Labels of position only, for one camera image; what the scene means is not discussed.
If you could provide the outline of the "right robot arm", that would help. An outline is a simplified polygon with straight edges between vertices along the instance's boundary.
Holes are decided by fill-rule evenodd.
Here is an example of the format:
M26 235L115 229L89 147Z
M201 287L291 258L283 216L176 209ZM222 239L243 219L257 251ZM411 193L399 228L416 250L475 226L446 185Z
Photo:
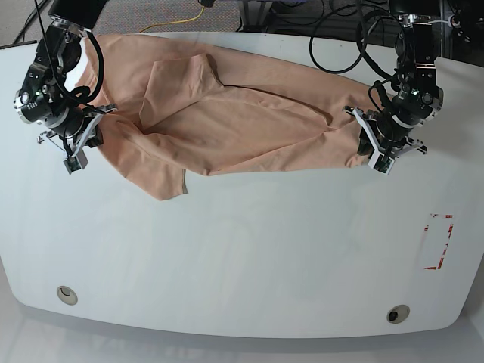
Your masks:
M88 134L86 120L112 110L111 106L92 105L104 81L104 57L92 30L105 5L98 0L53 3L48 12L52 23L41 28L35 58L14 99L20 118L27 124L44 123L60 137L68 157L74 155L69 142L76 141L80 132ZM84 34L98 57L97 82L94 88L81 85L69 91L65 87L67 74L80 60Z

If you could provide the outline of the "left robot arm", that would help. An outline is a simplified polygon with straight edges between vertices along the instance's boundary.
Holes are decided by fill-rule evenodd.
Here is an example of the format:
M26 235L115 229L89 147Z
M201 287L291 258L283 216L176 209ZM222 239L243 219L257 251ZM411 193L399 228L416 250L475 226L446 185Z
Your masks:
M361 57L380 76L369 92L377 92L379 101L373 110L346 106L344 110L361 126L358 154L368 157L368 165L384 174L395 160L409 151L427 152L424 143L410 137L410 132L432 120L442 109L444 91L436 83L432 17L435 1L419 8L414 1L391 1L387 9L379 6L364 13L361 2L355 3L360 17L356 40ZM384 72L366 52L372 18L390 17L400 26L395 40L397 54L393 74Z

